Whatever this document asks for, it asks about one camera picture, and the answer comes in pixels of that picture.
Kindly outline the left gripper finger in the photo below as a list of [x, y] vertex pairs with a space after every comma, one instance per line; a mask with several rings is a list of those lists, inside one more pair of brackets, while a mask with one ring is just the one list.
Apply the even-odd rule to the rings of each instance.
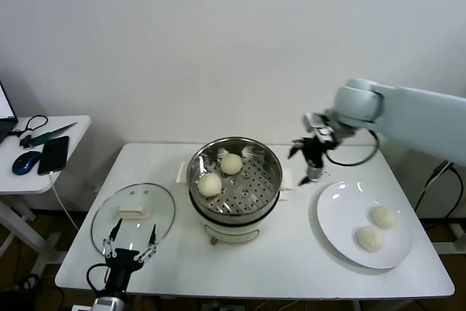
[[157, 225], [152, 227], [151, 234], [149, 236], [149, 242], [146, 248], [137, 254], [133, 259], [137, 262], [147, 262], [157, 251]]
[[122, 218], [120, 218], [116, 225], [111, 229], [109, 236], [103, 239], [103, 255], [105, 257], [117, 256], [116, 249], [114, 248], [114, 241], [117, 237], [121, 224]]

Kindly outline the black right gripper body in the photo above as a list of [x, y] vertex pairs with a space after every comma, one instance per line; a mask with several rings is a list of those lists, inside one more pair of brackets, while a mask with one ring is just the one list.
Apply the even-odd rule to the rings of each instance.
[[302, 138], [301, 152], [309, 167], [322, 169], [324, 168], [323, 156], [327, 148], [318, 137]]

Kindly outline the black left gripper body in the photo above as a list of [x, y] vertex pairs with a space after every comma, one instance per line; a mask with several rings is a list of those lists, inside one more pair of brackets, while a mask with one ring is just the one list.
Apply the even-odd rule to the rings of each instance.
[[143, 267], [139, 254], [139, 251], [128, 249], [115, 249], [106, 254], [105, 262], [110, 273], [103, 289], [105, 295], [123, 295], [126, 292], [131, 274]]

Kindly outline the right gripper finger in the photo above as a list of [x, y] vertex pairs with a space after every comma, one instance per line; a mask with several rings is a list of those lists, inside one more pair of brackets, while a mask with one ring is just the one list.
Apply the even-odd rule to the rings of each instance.
[[322, 173], [323, 168], [308, 166], [305, 176], [298, 182], [298, 186], [303, 186], [312, 182], [318, 182], [322, 176]]
[[303, 156], [305, 156], [304, 150], [306, 146], [306, 138], [299, 138], [292, 140], [292, 145], [288, 152], [288, 159], [294, 157], [298, 152], [300, 152]]

